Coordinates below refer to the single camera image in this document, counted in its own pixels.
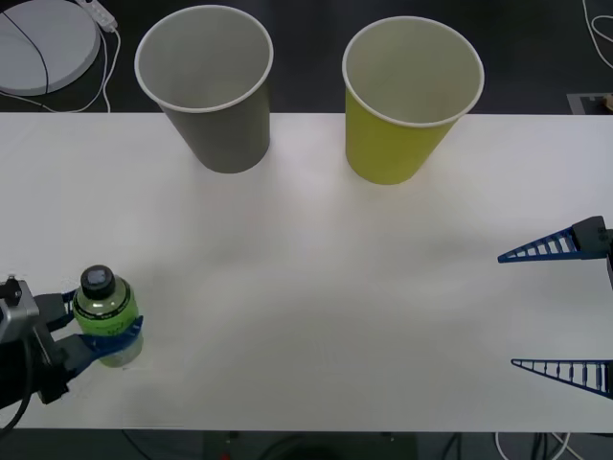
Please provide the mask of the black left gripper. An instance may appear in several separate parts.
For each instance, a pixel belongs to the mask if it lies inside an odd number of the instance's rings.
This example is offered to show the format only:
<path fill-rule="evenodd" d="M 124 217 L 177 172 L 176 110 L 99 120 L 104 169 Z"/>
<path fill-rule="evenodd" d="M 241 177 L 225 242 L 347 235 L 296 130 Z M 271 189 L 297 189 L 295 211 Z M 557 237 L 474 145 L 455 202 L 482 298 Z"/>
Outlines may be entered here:
<path fill-rule="evenodd" d="M 41 321 L 50 332 L 66 327 L 73 319 L 76 291 L 46 293 L 34 297 Z M 122 367 L 143 348 L 144 317 L 138 316 L 125 331 L 100 336 L 72 334 L 54 340 L 45 327 L 33 327 L 20 339 L 17 370 L 21 372 L 17 396 L 20 400 L 37 394 L 43 404 L 68 392 L 68 380 L 76 378 L 96 360 L 108 360 L 110 367 Z"/>

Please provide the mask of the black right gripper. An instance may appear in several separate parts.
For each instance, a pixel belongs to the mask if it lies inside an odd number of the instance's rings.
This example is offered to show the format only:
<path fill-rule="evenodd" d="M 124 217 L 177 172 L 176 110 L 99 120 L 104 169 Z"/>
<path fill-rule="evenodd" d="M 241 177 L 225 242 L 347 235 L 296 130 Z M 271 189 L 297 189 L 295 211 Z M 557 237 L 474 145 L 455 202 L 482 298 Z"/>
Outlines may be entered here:
<path fill-rule="evenodd" d="M 546 237 L 520 245 L 497 258 L 499 264 L 606 259 L 613 288 L 612 230 L 602 216 L 593 216 Z M 549 380 L 607 399 L 612 398 L 612 360 L 520 359 L 511 364 Z"/>

